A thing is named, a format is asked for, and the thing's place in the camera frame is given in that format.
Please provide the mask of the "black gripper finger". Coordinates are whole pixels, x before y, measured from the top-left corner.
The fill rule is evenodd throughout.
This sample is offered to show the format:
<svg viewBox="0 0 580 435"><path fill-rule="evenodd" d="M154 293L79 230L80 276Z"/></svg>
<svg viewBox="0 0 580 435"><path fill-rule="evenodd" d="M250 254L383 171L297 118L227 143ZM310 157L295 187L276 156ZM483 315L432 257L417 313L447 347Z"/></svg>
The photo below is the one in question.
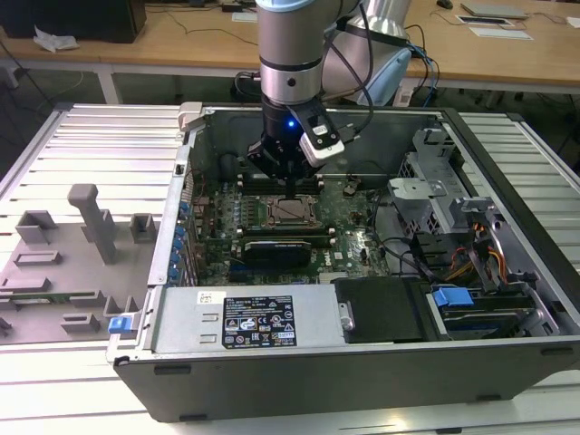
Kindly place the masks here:
<svg viewBox="0 0 580 435"><path fill-rule="evenodd" d="M291 197L319 194L324 188L323 176L318 173L320 169L312 167L306 159L296 162L291 171Z"/></svg>
<svg viewBox="0 0 580 435"><path fill-rule="evenodd" d="M279 140L259 139L247 148L247 159L269 178L285 189L285 196L291 197L291 177L285 150Z"/></svg>

